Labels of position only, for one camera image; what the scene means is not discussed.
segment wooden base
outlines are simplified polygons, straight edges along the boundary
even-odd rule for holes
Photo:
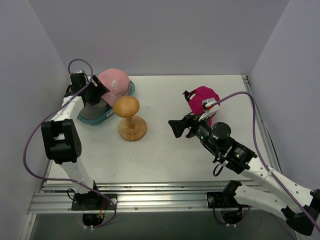
[[[146,135],[147,124],[142,117],[132,116],[129,122],[127,118],[121,120],[118,131],[124,140],[134,142],[142,139],[144,135]]]

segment white wall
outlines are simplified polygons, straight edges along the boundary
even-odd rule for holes
[[[26,0],[0,1],[0,31],[0,238],[17,240],[41,183],[25,171],[23,147],[36,123],[61,104],[68,75]],[[40,135],[27,156],[43,175],[48,160]]]
[[[289,0],[29,0],[66,64],[130,75],[249,74]]]
[[[319,0],[289,2],[250,83],[283,173],[320,189]]]

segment white table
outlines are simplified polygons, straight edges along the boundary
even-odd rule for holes
[[[136,86],[134,96],[140,102],[137,115],[147,123],[144,138],[137,142],[123,140],[118,133],[121,118],[116,115],[97,126],[74,120],[82,142],[83,164],[98,184],[246,180],[227,168],[214,177],[214,156],[196,137],[185,138],[187,130],[176,139],[168,124],[168,120],[180,120],[190,112],[182,95],[185,90],[190,92],[207,86],[223,98],[246,91],[240,75],[131,76],[130,79]],[[255,152],[252,117],[249,98],[238,95],[220,105],[212,122],[227,123],[231,136]],[[258,127],[256,134],[261,154],[269,163]],[[53,163],[49,177],[66,178],[67,174]]]

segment cap logo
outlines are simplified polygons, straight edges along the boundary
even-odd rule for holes
[[[118,86],[118,82],[117,80],[113,79],[112,83],[109,83],[111,85],[111,87],[113,87],[114,89],[117,89]]]

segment wooden knob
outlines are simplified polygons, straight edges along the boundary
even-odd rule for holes
[[[135,116],[140,103],[133,96],[122,96],[113,105],[116,115],[124,118],[118,126],[120,136],[127,141],[138,141],[147,132],[147,124],[142,117]]]
[[[122,96],[113,105],[113,110],[121,118],[129,118],[137,114],[140,108],[134,96]]]

